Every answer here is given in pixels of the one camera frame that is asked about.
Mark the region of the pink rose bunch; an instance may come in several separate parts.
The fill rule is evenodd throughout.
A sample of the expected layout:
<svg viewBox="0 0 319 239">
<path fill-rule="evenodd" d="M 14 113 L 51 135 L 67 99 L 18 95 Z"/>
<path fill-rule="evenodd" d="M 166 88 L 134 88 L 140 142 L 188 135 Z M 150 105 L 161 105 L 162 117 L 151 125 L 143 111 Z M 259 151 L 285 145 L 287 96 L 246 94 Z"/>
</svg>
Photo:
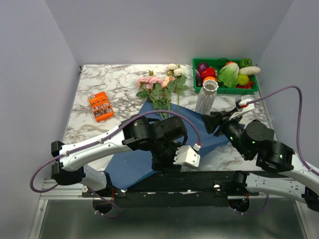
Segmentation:
<svg viewBox="0 0 319 239">
<path fill-rule="evenodd" d="M 138 92 L 136 96 L 146 99 L 154 110 L 171 110 L 171 95 L 174 91 L 175 77 L 166 76 L 161 78 L 149 71 L 149 76 L 136 80 Z"/>
</svg>

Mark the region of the dark blue wrapping sheet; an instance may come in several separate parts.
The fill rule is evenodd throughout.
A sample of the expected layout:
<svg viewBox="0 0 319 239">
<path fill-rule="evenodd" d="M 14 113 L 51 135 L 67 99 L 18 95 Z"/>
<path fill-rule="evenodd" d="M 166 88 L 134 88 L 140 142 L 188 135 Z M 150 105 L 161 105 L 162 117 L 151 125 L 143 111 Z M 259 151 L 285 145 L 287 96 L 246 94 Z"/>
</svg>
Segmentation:
<svg viewBox="0 0 319 239">
<path fill-rule="evenodd" d="M 211 164 L 209 154 L 217 147 L 227 145 L 229 140 L 225 136 L 215 137 L 213 134 L 208 134 L 201 114 L 185 107 L 178 107 L 176 104 L 171 104 L 171 110 L 185 116 L 198 129 L 201 137 L 199 151 L 201 159 L 197 169 L 203 170 L 206 165 Z M 141 150 L 115 154 L 105 168 L 105 172 L 109 173 L 112 184 L 120 189 L 127 189 L 155 173 L 152 170 L 151 153 Z"/>
</svg>

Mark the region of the white rose stem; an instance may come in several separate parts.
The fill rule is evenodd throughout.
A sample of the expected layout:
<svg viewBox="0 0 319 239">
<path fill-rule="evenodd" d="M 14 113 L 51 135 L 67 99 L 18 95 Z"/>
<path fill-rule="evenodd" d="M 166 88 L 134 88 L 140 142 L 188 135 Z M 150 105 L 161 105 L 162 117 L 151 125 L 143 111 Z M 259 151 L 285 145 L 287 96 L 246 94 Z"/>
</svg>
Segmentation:
<svg viewBox="0 0 319 239">
<path fill-rule="evenodd" d="M 165 81 L 167 82 L 167 85 L 165 88 L 170 94 L 176 94 L 177 112 L 179 112 L 180 99 L 182 96 L 184 96 L 184 91 L 189 89 L 189 87 L 186 85 L 187 77 L 181 66 L 174 63 L 167 65 L 166 75 L 167 77 L 165 78 Z"/>
</svg>

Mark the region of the cream printed ribbon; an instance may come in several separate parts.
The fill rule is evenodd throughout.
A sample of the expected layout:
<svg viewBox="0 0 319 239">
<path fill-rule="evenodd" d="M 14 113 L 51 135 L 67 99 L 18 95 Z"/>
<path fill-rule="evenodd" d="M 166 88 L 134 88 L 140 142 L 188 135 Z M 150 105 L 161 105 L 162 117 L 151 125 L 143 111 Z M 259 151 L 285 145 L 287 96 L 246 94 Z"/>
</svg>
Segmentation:
<svg viewBox="0 0 319 239">
<path fill-rule="evenodd" d="M 80 135 L 81 132 L 84 131 L 84 129 L 96 130 L 96 131 L 101 132 L 101 133 L 106 133 L 109 131 L 108 129 L 103 129 L 103 128 L 97 127 L 95 125 L 92 125 L 92 124 L 84 124 L 84 125 L 80 126 L 78 128 L 78 130 L 74 133 L 74 135 L 73 135 L 74 142 L 77 142 L 77 137 Z"/>
</svg>

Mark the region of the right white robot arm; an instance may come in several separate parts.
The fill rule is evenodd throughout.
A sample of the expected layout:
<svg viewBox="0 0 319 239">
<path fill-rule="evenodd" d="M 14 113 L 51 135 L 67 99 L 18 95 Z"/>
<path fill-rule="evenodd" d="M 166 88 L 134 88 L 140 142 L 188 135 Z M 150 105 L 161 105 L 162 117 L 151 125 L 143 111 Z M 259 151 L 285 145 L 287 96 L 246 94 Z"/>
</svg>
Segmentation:
<svg viewBox="0 0 319 239">
<path fill-rule="evenodd" d="M 319 177 L 306 168 L 292 148 L 274 140 L 274 130 L 257 119 L 243 127 L 240 119 L 232 119 L 228 112 L 212 112 L 202 119 L 208 134 L 226 136 L 244 160 L 256 159 L 256 166 L 262 170 L 288 178 L 236 171 L 229 183 L 233 194 L 263 192 L 288 197 L 313 211 L 319 210 Z"/>
</svg>

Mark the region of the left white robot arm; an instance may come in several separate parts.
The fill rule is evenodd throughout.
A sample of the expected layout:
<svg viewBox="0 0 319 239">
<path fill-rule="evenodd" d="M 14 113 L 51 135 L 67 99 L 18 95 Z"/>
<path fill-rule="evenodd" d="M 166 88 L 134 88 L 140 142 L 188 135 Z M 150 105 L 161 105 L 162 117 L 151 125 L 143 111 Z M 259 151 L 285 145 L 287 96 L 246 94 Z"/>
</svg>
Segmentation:
<svg viewBox="0 0 319 239">
<path fill-rule="evenodd" d="M 121 122 L 110 132 L 81 143 L 59 143 L 57 159 L 51 167 L 52 179 L 61 186 L 80 183 L 104 197 L 110 193 L 111 178 L 108 173 L 89 166 L 90 162 L 109 155 L 141 150 L 151 153 L 153 171 L 179 171 L 180 166 L 173 163 L 176 151 L 185 144 L 177 143 L 179 138 L 187 141 L 187 129 L 181 118 L 159 120 L 137 115 Z"/>
</svg>

